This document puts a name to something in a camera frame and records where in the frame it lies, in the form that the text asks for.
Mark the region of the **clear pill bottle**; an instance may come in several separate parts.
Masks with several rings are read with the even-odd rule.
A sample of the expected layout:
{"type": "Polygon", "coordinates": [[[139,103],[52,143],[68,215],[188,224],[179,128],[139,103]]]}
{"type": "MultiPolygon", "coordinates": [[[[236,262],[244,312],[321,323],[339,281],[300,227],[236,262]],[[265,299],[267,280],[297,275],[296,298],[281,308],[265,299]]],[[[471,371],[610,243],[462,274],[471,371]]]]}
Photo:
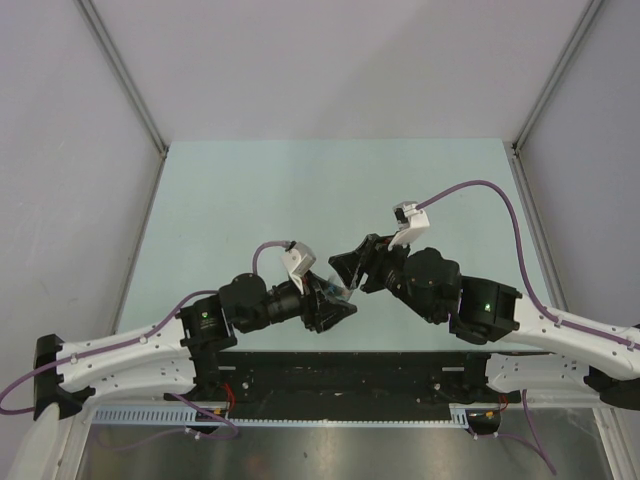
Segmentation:
{"type": "Polygon", "coordinates": [[[343,285],[336,284],[330,280],[327,280],[323,286],[323,291],[327,296],[333,297],[340,301],[348,302],[351,299],[354,291],[349,290],[343,285]]]}

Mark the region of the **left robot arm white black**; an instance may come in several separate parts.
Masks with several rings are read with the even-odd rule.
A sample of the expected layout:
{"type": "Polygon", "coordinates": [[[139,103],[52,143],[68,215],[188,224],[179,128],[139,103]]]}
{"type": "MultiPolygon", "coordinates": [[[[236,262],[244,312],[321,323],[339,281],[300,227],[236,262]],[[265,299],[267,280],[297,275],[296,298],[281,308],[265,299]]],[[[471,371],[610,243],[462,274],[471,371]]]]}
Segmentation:
{"type": "Polygon", "coordinates": [[[267,287],[254,273],[216,291],[189,295],[163,321],[125,334],[65,342],[55,334],[36,344],[34,413],[51,404],[62,419],[112,398],[214,397],[224,380],[218,354],[246,334],[293,318],[323,333],[355,314],[355,305],[313,273],[300,285],[267,287]]]}

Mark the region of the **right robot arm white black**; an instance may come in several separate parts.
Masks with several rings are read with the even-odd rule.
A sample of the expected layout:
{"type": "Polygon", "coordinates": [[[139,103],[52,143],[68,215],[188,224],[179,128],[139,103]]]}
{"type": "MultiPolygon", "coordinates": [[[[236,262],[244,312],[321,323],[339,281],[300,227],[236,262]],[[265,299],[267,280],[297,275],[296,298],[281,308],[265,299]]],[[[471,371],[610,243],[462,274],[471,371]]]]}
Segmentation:
{"type": "Polygon", "coordinates": [[[604,403],[639,408],[639,329],[548,308],[499,282],[464,276],[457,262],[431,247],[417,252],[372,234],[329,259],[344,285],[389,291],[423,320],[447,324],[476,345],[498,341],[538,347],[587,367],[581,382],[604,403]]]}

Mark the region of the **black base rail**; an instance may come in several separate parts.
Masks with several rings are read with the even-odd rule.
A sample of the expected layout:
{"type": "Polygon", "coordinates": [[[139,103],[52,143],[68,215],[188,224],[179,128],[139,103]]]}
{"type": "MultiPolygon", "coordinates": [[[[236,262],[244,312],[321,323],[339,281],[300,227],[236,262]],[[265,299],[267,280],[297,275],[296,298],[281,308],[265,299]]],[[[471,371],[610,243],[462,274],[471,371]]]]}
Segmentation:
{"type": "Polygon", "coordinates": [[[223,352],[185,398],[231,399],[232,418],[435,420],[453,403],[518,402],[489,387],[487,353],[223,352]]]}

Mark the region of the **right aluminium frame post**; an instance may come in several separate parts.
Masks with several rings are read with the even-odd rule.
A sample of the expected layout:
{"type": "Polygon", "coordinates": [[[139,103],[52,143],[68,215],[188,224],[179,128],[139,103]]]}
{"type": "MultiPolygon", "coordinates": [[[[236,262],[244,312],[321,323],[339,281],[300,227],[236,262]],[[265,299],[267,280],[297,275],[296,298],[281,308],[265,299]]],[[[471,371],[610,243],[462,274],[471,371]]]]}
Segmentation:
{"type": "Polygon", "coordinates": [[[583,45],[587,41],[591,30],[608,4],[609,1],[606,0],[590,0],[586,3],[576,25],[571,30],[565,45],[554,62],[541,91],[537,95],[515,138],[510,143],[510,147],[516,155],[518,155],[526,145],[532,131],[542,118],[557,90],[560,88],[572,64],[577,59],[583,45]]]}

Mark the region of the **aluminium frame post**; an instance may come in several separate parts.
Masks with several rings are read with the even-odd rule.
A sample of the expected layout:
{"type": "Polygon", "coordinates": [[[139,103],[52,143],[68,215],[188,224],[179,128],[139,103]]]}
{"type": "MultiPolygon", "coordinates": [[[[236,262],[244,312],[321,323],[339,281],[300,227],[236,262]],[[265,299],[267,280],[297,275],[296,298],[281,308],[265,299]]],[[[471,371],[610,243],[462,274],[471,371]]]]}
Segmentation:
{"type": "Polygon", "coordinates": [[[554,62],[541,91],[537,95],[515,138],[510,143],[510,147],[516,155],[518,155],[526,145],[532,131],[542,118],[557,90],[560,88],[572,64],[577,59],[583,45],[587,41],[591,30],[608,4],[609,1],[606,0],[590,0],[586,3],[576,25],[571,30],[565,45],[554,62]]]}
{"type": "Polygon", "coordinates": [[[129,72],[109,29],[102,18],[94,1],[74,0],[81,18],[85,22],[89,33],[99,48],[107,66],[118,83],[124,97],[129,103],[139,124],[144,130],[148,140],[161,159],[165,159],[168,152],[168,144],[164,140],[160,129],[155,122],[147,103],[145,102],[136,82],[129,72]]]}

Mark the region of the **left aluminium frame post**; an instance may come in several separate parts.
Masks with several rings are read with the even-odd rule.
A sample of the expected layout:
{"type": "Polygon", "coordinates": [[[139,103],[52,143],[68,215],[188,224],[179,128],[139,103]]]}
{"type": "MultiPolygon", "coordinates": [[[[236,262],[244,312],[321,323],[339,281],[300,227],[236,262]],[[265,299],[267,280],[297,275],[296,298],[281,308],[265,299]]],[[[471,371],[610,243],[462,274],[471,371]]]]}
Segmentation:
{"type": "Polygon", "coordinates": [[[85,22],[89,33],[99,48],[107,66],[118,83],[124,97],[129,103],[139,124],[144,130],[148,140],[161,159],[165,159],[168,152],[168,144],[164,140],[160,129],[155,122],[147,103],[145,102],[136,82],[129,72],[109,29],[102,18],[94,1],[74,0],[81,18],[85,22]]]}

